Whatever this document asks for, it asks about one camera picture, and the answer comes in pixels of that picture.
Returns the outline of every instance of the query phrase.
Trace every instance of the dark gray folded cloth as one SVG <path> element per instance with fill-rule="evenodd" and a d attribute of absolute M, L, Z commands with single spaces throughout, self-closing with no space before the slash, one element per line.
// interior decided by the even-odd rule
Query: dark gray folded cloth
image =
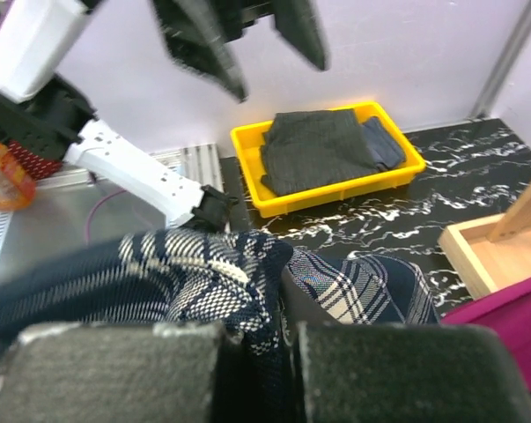
<path fill-rule="evenodd" d="M 379 172 L 351 109 L 280 113 L 264 137 L 262 183 L 278 196 Z"/>
<path fill-rule="evenodd" d="M 406 161 L 404 150 L 384 129 L 377 116 L 373 116 L 363 123 L 363 136 L 367 148 L 381 172 L 392 170 Z"/>

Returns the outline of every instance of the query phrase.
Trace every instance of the orange container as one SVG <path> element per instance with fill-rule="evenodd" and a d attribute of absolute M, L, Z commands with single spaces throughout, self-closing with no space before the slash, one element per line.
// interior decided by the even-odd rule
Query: orange container
<path fill-rule="evenodd" d="M 262 217 L 270 218 L 271 216 L 361 196 L 382 189 L 396 188 L 410 183 L 416 174 L 424 171 L 425 161 L 422 156 L 378 103 L 366 101 L 341 108 L 332 108 L 331 110 L 345 108 L 352 108 L 361 123 L 370 117 L 379 117 L 384 128 L 404 150 L 406 161 L 397 169 L 387 172 L 278 197 L 261 183 L 265 169 L 262 164 L 260 147 L 265 144 L 263 133 L 269 130 L 273 121 L 240 126 L 232 130 L 231 137 L 252 202 Z"/>
<path fill-rule="evenodd" d="M 13 211 L 28 206 L 34 198 L 36 183 L 25 169 L 0 144 L 0 211 Z"/>

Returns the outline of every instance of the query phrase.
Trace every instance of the robotic arm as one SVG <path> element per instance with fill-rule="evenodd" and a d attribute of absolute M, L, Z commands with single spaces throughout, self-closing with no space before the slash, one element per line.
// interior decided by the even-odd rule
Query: robotic arm
<path fill-rule="evenodd" d="M 199 219 L 209 230 L 223 230 L 231 207 L 227 195 L 176 174 L 136 148 L 97 116 L 83 94 L 55 74 L 99 3 L 17 0 L 10 4 L 0 26 L 0 129 L 44 159 L 63 160 L 106 176 L 163 212 L 168 226 Z M 233 3 L 153 0 L 171 56 L 211 75 L 243 100 L 241 72 L 225 43 L 239 38 L 243 26 L 273 13 L 281 34 L 317 67 L 325 68 L 315 21 L 305 19 L 313 16 L 308 0 L 246 0 L 245 7 L 238 8 Z M 287 26 L 287 16 L 305 19 L 303 27 L 312 28 L 313 36 L 295 34 L 299 25 Z M 288 33 L 280 29 L 284 27 L 290 28 Z"/>

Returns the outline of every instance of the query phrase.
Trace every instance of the wooden handle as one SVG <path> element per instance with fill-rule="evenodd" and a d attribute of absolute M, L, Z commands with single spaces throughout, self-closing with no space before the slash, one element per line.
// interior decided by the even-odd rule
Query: wooden handle
<path fill-rule="evenodd" d="M 531 220 L 531 183 L 520 198 L 508 209 L 504 217 L 488 234 L 488 241 L 495 242 L 510 238 L 525 228 Z"/>

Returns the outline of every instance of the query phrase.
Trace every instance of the red dotted fabric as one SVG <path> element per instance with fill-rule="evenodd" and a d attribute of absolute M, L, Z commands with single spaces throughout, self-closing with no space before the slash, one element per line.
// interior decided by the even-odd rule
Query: red dotted fabric
<path fill-rule="evenodd" d="M 48 178 L 60 170 L 63 164 L 61 161 L 43 159 L 14 140 L 9 143 L 9 151 L 35 181 Z"/>

